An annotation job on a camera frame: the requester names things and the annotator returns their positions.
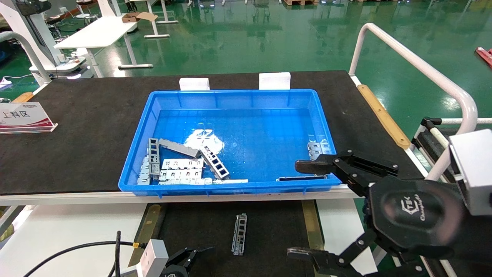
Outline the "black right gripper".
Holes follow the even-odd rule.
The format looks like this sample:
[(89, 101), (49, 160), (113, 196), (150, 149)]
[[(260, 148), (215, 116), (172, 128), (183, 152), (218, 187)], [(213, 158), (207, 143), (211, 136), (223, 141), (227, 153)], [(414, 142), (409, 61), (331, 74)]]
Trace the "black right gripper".
[[(358, 196), (367, 197), (370, 226), (340, 255), (302, 247), (288, 248), (290, 259), (312, 263), (316, 272), (335, 277), (422, 277), (423, 266), (410, 262), (383, 272), (362, 275), (351, 265), (376, 242), (391, 254), (413, 254), (432, 259), (450, 258), (466, 219), (462, 196), (450, 184), (432, 180), (401, 180), (399, 165), (383, 158), (347, 150), (335, 155), (320, 154), (315, 160), (297, 160), (302, 174), (334, 174)], [(370, 182), (356, 170), (383, 177)]]

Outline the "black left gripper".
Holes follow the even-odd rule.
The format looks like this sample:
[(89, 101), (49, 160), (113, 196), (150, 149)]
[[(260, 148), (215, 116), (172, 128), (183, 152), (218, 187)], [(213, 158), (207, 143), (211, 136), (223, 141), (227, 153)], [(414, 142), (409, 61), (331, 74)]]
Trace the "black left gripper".
[(204, 248), (183, 248), (168, 258), (168, 266), (164, 268), (160, 277), (190, 277), (190, 271), (197, 259), (207, 251), (214, 250), (214, 247)]

